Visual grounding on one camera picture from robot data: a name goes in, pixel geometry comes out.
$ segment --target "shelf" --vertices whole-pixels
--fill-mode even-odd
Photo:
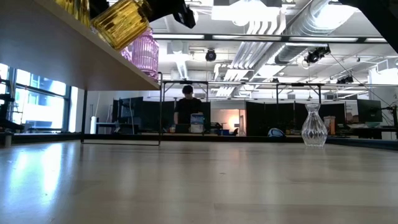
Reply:
[[[0,63],[90,91],[159,89],[52,0],[1,0]]]

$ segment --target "black t-shirt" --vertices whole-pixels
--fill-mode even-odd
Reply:
[[[202,112],[201,101],[196,98],[192,98],[191,100],[181,99],[177,102],[174,112],[178,112],[179,124],[190,124],[191,114]]]

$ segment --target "yellow glass bottle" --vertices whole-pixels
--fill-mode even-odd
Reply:
[[[55,0],[69,14],[75,16],[82,24],[90,27],[90,2],[89,0]]]
[[[122,50],[147,30],[151,14],[146,0],[120,0],[91,24],[115,50]]]

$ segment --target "monitor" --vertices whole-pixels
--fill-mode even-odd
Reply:
[[[381,102],[378,100],[357,100],[359,122],[382,122]]]

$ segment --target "person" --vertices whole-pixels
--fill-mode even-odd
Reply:
[[[179,100],[174,111],[174,123],[175,124],[190,124],[191,114],[200,113],[201,101],[193,97],[193,88],[190,85],[186,85],[182,88],[182,93],[185,98]]]

